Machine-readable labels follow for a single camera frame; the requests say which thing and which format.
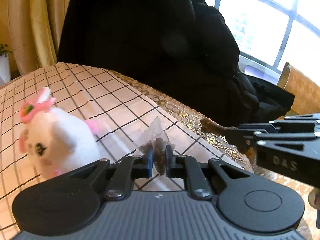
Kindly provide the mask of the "triangular tea bag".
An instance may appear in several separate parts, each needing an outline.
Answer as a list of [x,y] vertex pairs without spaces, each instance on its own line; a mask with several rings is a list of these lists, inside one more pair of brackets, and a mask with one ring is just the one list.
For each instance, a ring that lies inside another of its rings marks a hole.
[[163,128],[162,124],[160,118],[156,117],[135,142],[140,152],[144,154],[152,149],[153,165],[160,176],[166,174],[166,149],[169,148],[172,151],[175,149],[175,145],[171,143],[167,130]]

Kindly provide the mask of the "white grid tablecloth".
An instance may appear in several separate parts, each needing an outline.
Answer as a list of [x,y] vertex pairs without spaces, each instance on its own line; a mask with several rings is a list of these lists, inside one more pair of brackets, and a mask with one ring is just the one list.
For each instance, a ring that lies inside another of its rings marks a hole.
[[1,89],[1,239],[301,239],[304,211],[109,70]]

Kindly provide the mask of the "gold patterned chair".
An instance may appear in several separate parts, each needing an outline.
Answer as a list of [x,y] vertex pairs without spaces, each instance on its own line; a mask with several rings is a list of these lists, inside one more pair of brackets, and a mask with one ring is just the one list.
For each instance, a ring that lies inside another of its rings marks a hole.
[[277,86],[295,96],[287,115],[319,113],[319,85],[288,62],[284,65]]

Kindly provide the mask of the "white pink plush toy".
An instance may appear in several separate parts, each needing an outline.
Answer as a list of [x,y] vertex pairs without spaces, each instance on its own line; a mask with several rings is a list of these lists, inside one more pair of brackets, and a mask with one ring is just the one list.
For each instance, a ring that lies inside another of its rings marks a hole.
[[54,103],[50,89],[43,87],[20,109],[20,152],[28,155],[44,179],[101,159],[94,137],[99,131],[98,123],[81,120]]

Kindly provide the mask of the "person in black clothing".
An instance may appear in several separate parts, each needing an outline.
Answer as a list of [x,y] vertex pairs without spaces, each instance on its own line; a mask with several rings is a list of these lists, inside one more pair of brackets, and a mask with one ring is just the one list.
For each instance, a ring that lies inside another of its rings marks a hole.
[[225,127],[286,115],[294,95],[243,74],[239,56],[204,0],[70,0],[57,59],[114,70]]

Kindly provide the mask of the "white pot green plant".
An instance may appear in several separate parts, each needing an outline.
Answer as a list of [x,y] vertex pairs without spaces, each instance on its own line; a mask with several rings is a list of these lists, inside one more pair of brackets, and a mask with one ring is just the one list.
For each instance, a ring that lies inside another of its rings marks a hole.
[[0,44],[0,82],[1,86],[11,81],[9,55],[12,52],[7,44]]

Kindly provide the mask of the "beige gold curtain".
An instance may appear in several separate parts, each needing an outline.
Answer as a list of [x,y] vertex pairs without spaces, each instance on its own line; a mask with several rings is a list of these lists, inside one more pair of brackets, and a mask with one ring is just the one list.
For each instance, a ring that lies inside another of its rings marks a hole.
[[57,63],[69,0],[1,0],[1,43],[12,75]]

